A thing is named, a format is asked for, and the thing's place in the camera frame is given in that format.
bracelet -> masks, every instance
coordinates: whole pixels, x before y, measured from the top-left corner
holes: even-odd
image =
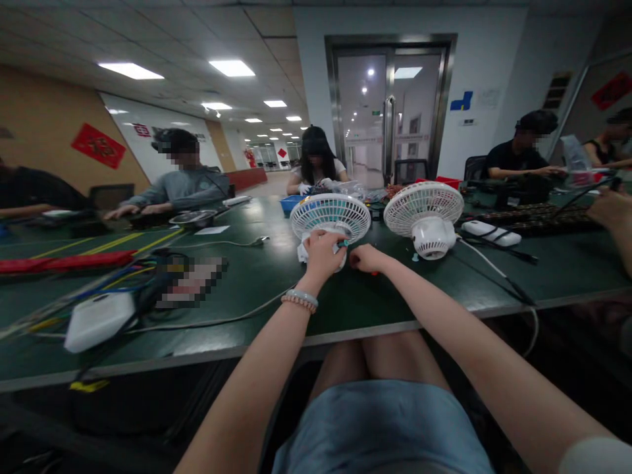
[[[301,305],[306,308],[310,314],[314,314],[316,308],[318,308],[318,300],[316,298],[299,290],[287,291],[287,293],[281,297],[281,301]]]

green table surface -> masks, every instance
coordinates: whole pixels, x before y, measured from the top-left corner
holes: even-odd
[[[269,236],[270,240],[264,246],[254,248],[217,244],[179,250],[200,259],[226,257],[228,269],[196,308],[175,311],[165,324],[236,317],[269,301],[298,281],[304,273],[304,265],[299,264],[296,254],[299,240],[281,210],[280,199],[278,196],[257,198],[231,209],[217,218],[216,225],[229,226],[221,234],[178,236],[175,246],[221,240],[246,243],[258,236]],[[477,199],[485,203],[490,202],[492,197],[477,196]],[[552,201],[563,203],[568,199],[569,196],[553,197]],[[139,248],[140,244],[146,245],[170,232],[173,230],[146,232],[111,250]],[[67,251],[72,255],[77,253],[77,249],[85,251],[96,247],[101,239],[106,242],[122,235],[98,238]],[[26,240],[0,245],[0,257],[31,257],[53,245],[59,247],[65,243],[59,240]],[[502,278],[471,249],[461,244],[457,244],[441,260],[415,263],[411,260],[412,241],[395,235],[382,222],[372,222],[366,236],[356,245],[366,242],[414,269],[478,317],[507,315],[524,309],[505,289]],[[603,230],[526,238],[520,243],[519,250],[539,257],[539,264],[531,265],[491,248],[481,249],[537,302],[539,308],[607,298],[631,289],[631,281],[625,274],[614,243]],[[0,282],[2,326],[77,290],[94,276],[46,278],[51,277]],[[326,283],[319,302],[318,313],[307,329],[305,345],[419,327],[405,301],[384,276],[362,274],[348,266]],[[278,302],[275,302],[251,319],[216,327],[125,336],[92,370],[92,374],[103,377],[239,356],[277,307]],[[78,368],[90,360],[91,354],[87,351],[72,355],[63,349],[63,340],[59,339],[21,336],[0,341],[0,357],[3,360],[0,391],[71,381]]]

blue container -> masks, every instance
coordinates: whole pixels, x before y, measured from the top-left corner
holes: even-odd
[[[283,212],[286,214],[290,214],[300,201],[305,199],[307,196],[299,196],[298,194],[293,194],[292,196],[284,197],[281,199],[281,208]]]

blue sign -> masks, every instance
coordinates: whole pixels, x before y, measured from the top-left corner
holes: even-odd
[[[473,91],[465,91],[463,93],[463,99],[450,102],[450,110],[469,110],[473,95]]]

chair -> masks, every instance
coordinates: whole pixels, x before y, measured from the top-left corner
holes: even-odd
[[[395,160],[395,184],[411,184],[428,179],[428,161],[425,159]]]
[[[470,157],[465,160],[465,173],[463,174],[464,181],[486,179],[487,166],[485,160],[487,155]]]
[[[92,209],[108,211],[116,209],[119,203],[127,201],[134,195],[134,184],[107,184],[92,186],[88,197]]]

